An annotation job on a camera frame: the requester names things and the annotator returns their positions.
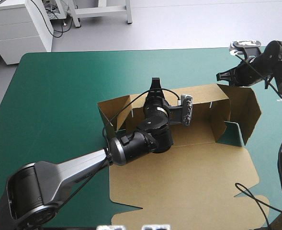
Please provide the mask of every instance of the cardboard panel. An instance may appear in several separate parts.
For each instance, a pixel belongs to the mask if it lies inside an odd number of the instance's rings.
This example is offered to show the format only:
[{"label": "cardboard panel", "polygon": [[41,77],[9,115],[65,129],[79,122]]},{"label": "cardboard panel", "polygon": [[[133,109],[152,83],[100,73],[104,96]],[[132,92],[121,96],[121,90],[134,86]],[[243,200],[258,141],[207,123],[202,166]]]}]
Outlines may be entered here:
[{"label": "cardboard panel", "polygon": [[231,102],[230,121],[239,124],[244,144],[246,144],[261,115],[256,95],[251,88],[218,86],[229,97]]},{"label": "cardboard panel", "polygon": [[215,142],[213,131],[207,120],[196,120],[190,126],[174,125],[170,127],[174,147],[191,146]]},{"label": "cardboard panel", "polygon": [[259,182],[250,155],[242,147],[217,143],[173,147],[125,166],[114,165],[111,200],[143,209],[116,214],[112,224],[130,230],[154,223],[168,223],[175,230],[261,227],[259,207],[248,197],[235,197],[235,182],[248,188]]},{"label": "cardboard panel", "polygon": [[213,102],[211,110],[212,112],[210,114],[210,125],[215,141],[217,141],[227,128],[225,121],[229,121],[230,119],[230,101],[222,100]]},{"label": "cardboard panel", "polygon": [[[110,120],[117,112],[119,112],[126,104],[127,101],[130,100],[129,95],[128,96],[123,96],[123,97],[118,97],[114,98],[111,100],[107,100],[104,102],[99,102],[98,103],[98,108],[99,110],[103,113],[105,118],[108,118]],[[130,109],[127,108],[126,111],[123,111],[122,113],[128,113],[130,112]],[[117,127],[117,119],[115,119],[112,124]]]}]

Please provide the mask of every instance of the white table leg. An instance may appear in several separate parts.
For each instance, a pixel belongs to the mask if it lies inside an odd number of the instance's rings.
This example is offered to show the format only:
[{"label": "white table leg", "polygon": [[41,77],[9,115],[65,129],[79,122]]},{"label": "white table leg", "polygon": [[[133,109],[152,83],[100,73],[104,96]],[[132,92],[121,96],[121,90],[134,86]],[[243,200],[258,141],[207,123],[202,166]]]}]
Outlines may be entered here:
[{"label": "white table leg", "polygon": [[74,0],[68,0],[68,5],[70,9],[70,16],[72,16],[75,26],[81,27],[79,20],[78,20],[78,16],[76,15],[76,11],[75,11],[76,5],[75,5]]},{"label": "white table leg", "polygon": [[132,15],[131,15],[131,4],[130,4],[130,0],[126,0],[126,10],[127,10],[127,22],[129,24],[132,23]]}]

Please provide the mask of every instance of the cardboard flap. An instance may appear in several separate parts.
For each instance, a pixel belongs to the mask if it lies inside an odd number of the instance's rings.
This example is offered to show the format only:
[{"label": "cardboard flap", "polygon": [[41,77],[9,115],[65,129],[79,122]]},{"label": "cardboard flap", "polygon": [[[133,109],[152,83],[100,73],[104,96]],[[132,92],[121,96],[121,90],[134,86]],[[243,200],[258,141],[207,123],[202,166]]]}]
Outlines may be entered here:
[{"label": "cardboard flap", "polygon": [[218,86],[227,94],[230,100],[230,121],[239,124],[244,144],[246,144],[261,115],[256,95],[251,88]]},{"label": "cardboard flap", "polygon": [[[99,102],[98,108],[101,112],[104,124],[106,124],[115,114],[117,114],[121,109],[123,109],[128,103],[131,102],[130,96],[123,96],[107,101]],[[114,121],[112,125],[118,130],[124,123],[127,115],[130,113],[132,106],[128,106],[123,110]]]},{"label": "cardboard flap", "polygon": [[259,207],[249,197],[235,197],[235,182],[247,188],[259,182],[245,148],[209,143],[150,153],[110,168],[111,200],[143,208],[116,214],[112,224],[130,230],[154,223],[168,223],[176,230],[261,227]]}]

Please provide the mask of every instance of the white drawer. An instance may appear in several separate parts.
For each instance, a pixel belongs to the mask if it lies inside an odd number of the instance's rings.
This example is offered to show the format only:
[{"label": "white drawer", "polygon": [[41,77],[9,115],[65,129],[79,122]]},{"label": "white drawer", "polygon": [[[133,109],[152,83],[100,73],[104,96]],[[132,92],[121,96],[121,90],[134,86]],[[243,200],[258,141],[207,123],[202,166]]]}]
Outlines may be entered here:
[{"label": "white drawer", "polygon": [[0,55],[7,64],[19,63],[24,54],[46,51],[39,36],[0,41]]},{"label": "white drawer", "polygon": [[0,40],[39,36],[33,23],[0,25]]},{"label": "white drawer", "polygon": [[0,25],[32,22],[26,7],[0,10]]}]

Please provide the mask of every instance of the white cabinet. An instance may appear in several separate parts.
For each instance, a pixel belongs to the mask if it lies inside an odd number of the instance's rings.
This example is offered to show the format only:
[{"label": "white cabinet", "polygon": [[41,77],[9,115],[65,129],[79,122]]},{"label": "white cabinet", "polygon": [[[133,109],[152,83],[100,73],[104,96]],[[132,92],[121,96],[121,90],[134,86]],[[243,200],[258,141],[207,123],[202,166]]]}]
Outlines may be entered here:
[{"label": "white cabinet", "polygon": [[[41,0],[33,0],[53,33]],[[19,63],[32,52],[51,52],[53,37],[30,0],[6,0],[0,5],[0,55],[7,64]]]}]

